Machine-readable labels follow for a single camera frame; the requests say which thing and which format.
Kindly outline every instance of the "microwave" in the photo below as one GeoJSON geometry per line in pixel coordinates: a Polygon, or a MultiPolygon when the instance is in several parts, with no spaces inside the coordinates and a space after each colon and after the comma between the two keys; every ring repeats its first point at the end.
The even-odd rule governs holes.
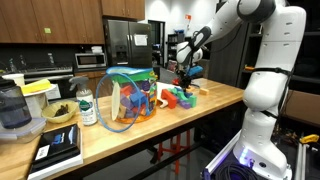
{"type": "Polygon", "coordinates": [[[105,67],[106,59],[104,53],[76,53],[77,68],[105,67]]]}

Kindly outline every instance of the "cable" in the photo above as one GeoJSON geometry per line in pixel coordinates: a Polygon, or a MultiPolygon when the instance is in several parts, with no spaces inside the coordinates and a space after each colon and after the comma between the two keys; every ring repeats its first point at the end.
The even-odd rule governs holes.
{"type": "Polygon", "coordinates": [[[98,114],[98,118],[99,118],[99,121],[101,122],[101,124],[108,130],[112,131],[112,132],[117,132],[117,133],[120,133],[120,132],[123,132],[123,131],[126,131],[127,129],[129,129],[137,120],[138,116],[139,116],[139,112],[140,112],[140,107],[141,107],[141,99],[139,98],[138,99],[138,103],[139,103],[139,106],[138,106],[138,111],[134,117],[134,120],[125,128],[123,129],[113,129],[111,127],[109,127],[102,119],[101,117],[101,114],[100,114],[100,110],[99,110],[99,104],[98,104],[98,98],[99,98],[99,89],[100,89],[100,86],[101,84],[103,83],[103,81],[108,78],[108,77],[112,77],[112,76],[115,76],[115,75],[119,75],[119,76],[122,76],[124,78],[127,78],[129,80],[129,82],[131,82],[134,86],[134,88],[136,88],[136,92],[138,93],[141,93],[140,92],[140,89],[138,88],[138,86],[136,85],[136,83],[134,83],[132,81],[132,79],[130,79],[126,74],[122,74],[122,73],[110,73],[110,74],[106,74],[105,76],[103,76],[101,78],[101,80],[99,81],[98,83],[98,86],[97,86],[97,89],[96,89],[96,111],[97,111],[97,114],[98,114]]]}
{"type": "Polygon", "coordinates": [[[216,170],[214,180],[258,180],[258,175],[248,166],[225,162],[216,170]]]}
{"type": "Polygon", "coordinates": [[[220,52],[222,50],[224,50],[226,47],[228,47],[235,39],[236,37],[238,36],[239,32],[240,32],[240,29],[241,29],[241,26],[242,24],[240,24],[239,28],[237,29],[237,32],[236,32],[236,35],[234,35],[234,37],[231,39],[230,42],[228,42],[228,44],[226,44],[223,48],[219,49],[219,50],[216,50],[216,51],[210,51],[211,53],[215,53],[215,52],[220,52]]]}

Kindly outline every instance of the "bowl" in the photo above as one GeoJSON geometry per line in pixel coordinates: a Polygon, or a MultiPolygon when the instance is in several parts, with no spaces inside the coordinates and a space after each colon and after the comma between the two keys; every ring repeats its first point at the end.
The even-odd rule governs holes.
{"type": "Polygon", "coordinates": [[[58,101],[50,104],[42,110],[42,117],[46,118],[51,123],[63,123],[68,121],[76,112],[78,108],[78,103],[69,100],[58,101]],[[68,105],[68,113],[54,117],[56,112],[61,108],[61,106],[68,105]]]}

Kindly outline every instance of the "white bottle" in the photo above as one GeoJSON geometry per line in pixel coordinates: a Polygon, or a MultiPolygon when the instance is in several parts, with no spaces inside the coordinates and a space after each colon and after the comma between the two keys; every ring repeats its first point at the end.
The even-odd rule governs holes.
{"type": "Polygon", "coordinates": [[[78,85],[76,93],[79,110],[82,116],[83,125],[89,126],[97,122],[97,113],[94,106],[93,95],[87,88],[88,77],[73,77],[69,80],[72,83],[70,91],[78,85]]]}

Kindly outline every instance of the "jar lid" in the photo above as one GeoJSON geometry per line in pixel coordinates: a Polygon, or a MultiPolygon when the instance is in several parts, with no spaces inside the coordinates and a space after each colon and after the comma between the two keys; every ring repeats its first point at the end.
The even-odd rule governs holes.
{"type": "Polygon", "coordinates": [[[2,77],[0,77],[0,89],[6,89],[13,86],[16,86],[16,83],[14,82],[14,80],[3,79],[2,77]]]}

